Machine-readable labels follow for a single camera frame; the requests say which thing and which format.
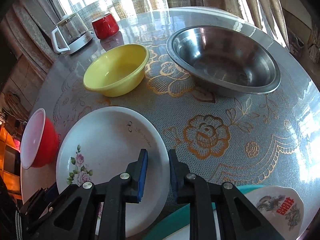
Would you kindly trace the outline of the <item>white rose plate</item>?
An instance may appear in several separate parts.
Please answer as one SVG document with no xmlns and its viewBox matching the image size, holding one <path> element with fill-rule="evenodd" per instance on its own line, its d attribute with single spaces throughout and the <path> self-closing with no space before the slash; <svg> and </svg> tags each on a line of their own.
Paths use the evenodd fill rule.
<svg viewBox="0 0 320 240">
<path fill-rule="evenodd" d="M 90 181 L 101 184 L 125 172 L 148 152 L 148 169 L 142 200 L 126 206 L 126 236 L 150 226 L 161 213 L 170 187 L 169 158 L 155 127 L 141 114 L 124 107 L 105 107 L 88 113 L 71 128 L 56 163 L 59 192 L 68 185 Z"/>
</svg>

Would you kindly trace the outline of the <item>red plastic bowl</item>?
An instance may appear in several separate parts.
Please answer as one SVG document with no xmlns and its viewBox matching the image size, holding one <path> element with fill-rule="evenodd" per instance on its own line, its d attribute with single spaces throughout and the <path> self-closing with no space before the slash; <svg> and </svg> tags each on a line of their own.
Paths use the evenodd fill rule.
<svg viewBox="0 0 320 240">
<path fill-rule="evenodd" d="M 58 135 L 44 108 L 37 109 L 29 119 L 21 141 L 21 165 L 27 170 L 54 161 L 59 145 Z"/>
</svg>

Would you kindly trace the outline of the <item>yellow plastic bowl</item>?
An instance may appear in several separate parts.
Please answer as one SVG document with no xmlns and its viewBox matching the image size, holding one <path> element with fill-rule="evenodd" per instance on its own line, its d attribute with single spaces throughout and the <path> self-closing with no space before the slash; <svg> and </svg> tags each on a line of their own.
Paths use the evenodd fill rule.
<svg viewBox="0 0 320 240">
<path fill-rule="evenodd" d="M 87 68 L 83 85 L 87 90 L 106 97 L 125 95 L 142 82 L 149 58 L 149 50 L 140 44 L 115 47 Z"/>
</svg>

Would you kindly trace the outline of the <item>stainless steel bowl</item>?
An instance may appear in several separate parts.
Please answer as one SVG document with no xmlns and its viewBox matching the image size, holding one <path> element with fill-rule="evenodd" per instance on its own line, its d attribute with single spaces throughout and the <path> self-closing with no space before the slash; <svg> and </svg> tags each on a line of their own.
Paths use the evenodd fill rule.
<svg viewBox="0 0 320 240">
<path fill-rule="evenodd" d="M 281 75 L 272 55 L 237 31 L 212 26 L 186 27 L 167 40 L 167 54 L 208 90 L 227 97 L 269 94 Z"/>
</svg>

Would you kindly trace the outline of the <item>teal plate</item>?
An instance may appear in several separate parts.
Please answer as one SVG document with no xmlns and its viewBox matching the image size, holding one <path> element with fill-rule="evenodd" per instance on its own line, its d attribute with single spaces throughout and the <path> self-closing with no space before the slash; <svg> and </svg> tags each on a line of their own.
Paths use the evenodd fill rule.
<svg viewBox="0 0 320 240">
<path fill-rule="evenodd" d="M 189 204 L 161 220 L 143 239 L 189 239 Z"/>
</svg>

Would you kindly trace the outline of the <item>phoenix pattern plate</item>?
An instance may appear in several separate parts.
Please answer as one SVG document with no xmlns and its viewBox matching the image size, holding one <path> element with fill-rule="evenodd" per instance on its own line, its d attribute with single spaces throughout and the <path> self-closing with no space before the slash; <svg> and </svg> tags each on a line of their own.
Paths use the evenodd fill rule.
<svg viewBox="0 0 320 240">
<path fill-rule="evenodd" d="M 245 196 L 285 239 L 300 236 L 304 203 L 294 189 L 265 186 Z"/>
</svg>

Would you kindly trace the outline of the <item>red ceramic mug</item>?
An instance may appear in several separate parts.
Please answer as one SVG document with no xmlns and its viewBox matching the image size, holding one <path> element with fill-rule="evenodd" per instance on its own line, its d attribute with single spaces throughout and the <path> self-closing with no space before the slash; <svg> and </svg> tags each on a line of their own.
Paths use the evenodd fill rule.
<svg viewBox="0 0 320 240">
<path fill-rule="evenodd" d="M 111 37 L 119 31 L 119 25 L 111 13 L 93 20 L 92 26 L 97 38 L 100 40 Z"/>
</svg>

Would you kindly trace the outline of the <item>glass electric kettle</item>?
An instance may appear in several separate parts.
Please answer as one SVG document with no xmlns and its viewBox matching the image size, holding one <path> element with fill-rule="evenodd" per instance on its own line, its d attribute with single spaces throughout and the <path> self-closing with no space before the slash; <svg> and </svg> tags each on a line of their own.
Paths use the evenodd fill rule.
<svg viewBox="0 0 320 240">
<path fill-rule="evenodd" d="M 57 54 L 72 55 L 92 39 L 91 32 L 76 12 L 63 16 L 50 33 L 53 51 Z"/>
</svg>

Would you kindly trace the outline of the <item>beige curtain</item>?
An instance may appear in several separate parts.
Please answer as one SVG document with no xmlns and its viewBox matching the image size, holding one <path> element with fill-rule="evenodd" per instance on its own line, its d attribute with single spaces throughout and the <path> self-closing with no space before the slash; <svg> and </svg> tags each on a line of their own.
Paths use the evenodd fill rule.
<svg viewBox="0 0 320 240">
<path fill-rule="evenodd" d="M 42 81 L 57 59 L 50 33 L 60 18 L 52 0 L 10 0 L 1 19 L 9 48 L 21 53 Z"/>
</svg>

